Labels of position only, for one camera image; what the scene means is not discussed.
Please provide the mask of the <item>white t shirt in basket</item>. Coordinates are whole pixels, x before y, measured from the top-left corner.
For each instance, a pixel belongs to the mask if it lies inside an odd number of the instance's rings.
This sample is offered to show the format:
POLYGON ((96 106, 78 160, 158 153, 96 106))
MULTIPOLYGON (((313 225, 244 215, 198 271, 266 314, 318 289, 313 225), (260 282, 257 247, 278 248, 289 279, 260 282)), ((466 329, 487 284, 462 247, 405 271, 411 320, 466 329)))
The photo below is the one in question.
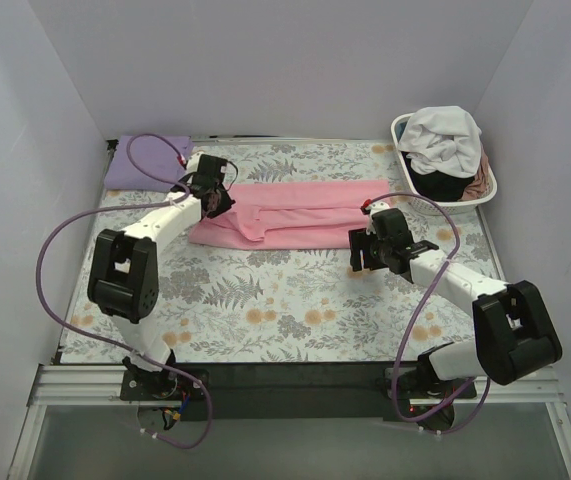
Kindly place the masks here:
POLYGON ((450 177, 474 177, 480 166, 482 131, 458 106, 426 107, 413 113, 398 141, 398 149, 420 175, 439 172, 450 177))

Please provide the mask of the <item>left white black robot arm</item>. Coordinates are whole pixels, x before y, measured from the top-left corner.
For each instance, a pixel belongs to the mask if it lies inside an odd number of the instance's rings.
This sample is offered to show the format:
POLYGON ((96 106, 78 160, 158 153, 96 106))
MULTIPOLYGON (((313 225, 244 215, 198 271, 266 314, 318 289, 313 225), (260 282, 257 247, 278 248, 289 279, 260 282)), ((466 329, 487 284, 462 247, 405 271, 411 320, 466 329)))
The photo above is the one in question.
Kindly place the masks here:
POLYGON ((127 370, 155 396, 166 396, 176 383, 176 375, 164 369, 174 364, 174 353, 151 317, 160 292, 159 256, 202 220, 231 209, 228 170, 238 168, 221 157, 192 155, 186 175, 159 206, 121 230, 101 231, 95 241, 88 298, 132 349, 123 360, 127 370))

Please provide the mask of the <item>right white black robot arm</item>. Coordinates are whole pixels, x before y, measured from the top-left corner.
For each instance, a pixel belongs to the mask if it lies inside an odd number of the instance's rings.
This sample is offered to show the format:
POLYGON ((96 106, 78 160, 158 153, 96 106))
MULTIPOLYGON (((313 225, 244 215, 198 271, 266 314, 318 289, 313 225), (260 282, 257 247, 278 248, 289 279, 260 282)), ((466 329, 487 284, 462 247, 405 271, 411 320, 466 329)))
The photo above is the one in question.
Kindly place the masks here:
POLYGON ((472 340, 423 352, 413 370, 393 373, 392 390, 435 393, 478 376, 505 386, 561 359, 561 342, 533 283, 486 277, 450 260, 434 243, 415 241, 404 214, 384 202, 368 202, 361 211, 366 227, 349 233, 353 271, 387 269, 473 321, 472 340))

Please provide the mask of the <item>black garment in basket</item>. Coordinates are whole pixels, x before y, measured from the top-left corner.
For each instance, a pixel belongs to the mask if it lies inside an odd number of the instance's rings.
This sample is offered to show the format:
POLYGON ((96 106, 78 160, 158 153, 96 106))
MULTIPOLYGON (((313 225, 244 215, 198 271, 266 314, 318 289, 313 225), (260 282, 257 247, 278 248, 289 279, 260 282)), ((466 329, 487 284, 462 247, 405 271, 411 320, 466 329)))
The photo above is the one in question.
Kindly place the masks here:
POLYGON ((439 171, 428 174, 417 173, 411 167, 409 154, 403 152, 402 156, 415 190, 431 200, 437 202, 459 201, 467 186, 474 181, 474 177, 457 178, 439 171))

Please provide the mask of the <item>pink t shirt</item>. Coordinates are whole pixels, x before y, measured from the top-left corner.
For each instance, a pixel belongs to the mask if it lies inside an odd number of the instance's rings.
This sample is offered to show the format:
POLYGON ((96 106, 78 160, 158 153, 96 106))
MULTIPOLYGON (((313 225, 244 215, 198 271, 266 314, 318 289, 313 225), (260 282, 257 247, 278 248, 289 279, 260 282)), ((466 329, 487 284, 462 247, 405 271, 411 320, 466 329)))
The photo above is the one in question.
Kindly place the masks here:
POLYGON ((237 184, 232 208, 197 224, 192 244, 237 250, 346 249, 364 228, 364 202, 389 192, 386 180, 237 184))

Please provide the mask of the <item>folded purple t shirt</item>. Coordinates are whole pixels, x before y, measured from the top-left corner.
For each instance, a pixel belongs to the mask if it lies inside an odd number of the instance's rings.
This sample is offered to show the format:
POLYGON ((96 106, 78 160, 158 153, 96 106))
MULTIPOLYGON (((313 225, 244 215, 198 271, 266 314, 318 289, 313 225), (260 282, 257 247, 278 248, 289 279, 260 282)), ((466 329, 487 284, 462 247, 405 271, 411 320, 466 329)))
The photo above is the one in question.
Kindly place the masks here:
POLYGON ((151 177, 142 173, 129 160, 127 145, 130 140, 131 136, 122 136, 119 139, 103 181, 106 190, 168 192, 185 175, 178 156, 183 160, 191 156, 194 144, 190 137, 167 137, 173 147, 151 136, 134 140, 130 150, 135 163, 150 173, 151 177))

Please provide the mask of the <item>floral table cloth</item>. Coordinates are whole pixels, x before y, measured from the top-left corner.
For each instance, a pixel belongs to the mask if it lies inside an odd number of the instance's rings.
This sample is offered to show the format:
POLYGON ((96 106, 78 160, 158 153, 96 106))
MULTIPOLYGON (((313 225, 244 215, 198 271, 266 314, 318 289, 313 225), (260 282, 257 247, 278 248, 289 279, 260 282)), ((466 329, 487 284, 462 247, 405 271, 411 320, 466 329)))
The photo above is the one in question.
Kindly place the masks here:
MULTIPOLYGON (((235 164, 235 184, 384 179, 416 239, 501 274, 476 212, 447 223, 414 210, 388 141, 229 142, 206 152, 235 164)), ((411 360, 473 332, 465 313, 436 296, 413 319, 422 290, 387 271, 353 271, 345 250, 238 251, 180 236, 160 257, 159 285, 153 315, 182 362, 411 360)))

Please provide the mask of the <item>aluminium frame rail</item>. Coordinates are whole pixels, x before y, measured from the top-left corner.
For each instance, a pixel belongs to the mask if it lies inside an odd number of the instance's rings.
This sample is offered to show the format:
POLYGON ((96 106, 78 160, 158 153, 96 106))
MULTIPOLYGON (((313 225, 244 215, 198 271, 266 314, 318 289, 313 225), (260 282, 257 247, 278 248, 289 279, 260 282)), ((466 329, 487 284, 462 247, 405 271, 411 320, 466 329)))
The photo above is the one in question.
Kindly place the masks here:
POLYGON ((143 435, 118 399, 121 367, 39 369, 13 479, 571 479, 571 423, 555 373, 495 386, 444 437, 375 419, 226 420, 199 448, 143 435))

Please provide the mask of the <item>brown garment in basket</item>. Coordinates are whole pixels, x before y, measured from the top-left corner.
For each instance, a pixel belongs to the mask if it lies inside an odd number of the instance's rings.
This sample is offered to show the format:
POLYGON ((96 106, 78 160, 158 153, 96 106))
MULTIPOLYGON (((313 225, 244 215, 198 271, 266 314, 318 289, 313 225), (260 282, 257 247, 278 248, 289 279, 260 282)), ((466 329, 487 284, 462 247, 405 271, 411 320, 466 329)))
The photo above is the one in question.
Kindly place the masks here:
POLYGON ((481 152, 479 168, 472 182, 464 189, 461 201, 481 199, 490 188, 490 165, 485 151, 481 152))

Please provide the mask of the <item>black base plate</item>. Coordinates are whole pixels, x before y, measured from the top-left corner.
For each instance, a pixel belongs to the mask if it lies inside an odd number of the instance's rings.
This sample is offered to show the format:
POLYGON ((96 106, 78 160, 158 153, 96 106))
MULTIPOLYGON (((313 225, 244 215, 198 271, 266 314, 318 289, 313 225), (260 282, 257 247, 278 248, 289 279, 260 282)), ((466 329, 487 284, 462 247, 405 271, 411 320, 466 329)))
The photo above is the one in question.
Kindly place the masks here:
MULTIPOLYGON (((321 363, 190 363, 176 365, 201 380, 213 399, 214 419, 295 419, 295 418, 370 418, 400 421, 391 399, 391 362, 321 363)), ((165 385, 178 382, 174 393, 162 396, 160 387, 140 380, 129 367, 123 375, 120 399, 133 402, 177 404, 190 395, 185 421, 207 419, 204 394, 192 380, 162 374, 165 385)), ((463 379, 436 386, 429 396, 398 380, 398 402, 403 415, 409 415, 410 399, 431 399, 453 393, 463 379)))

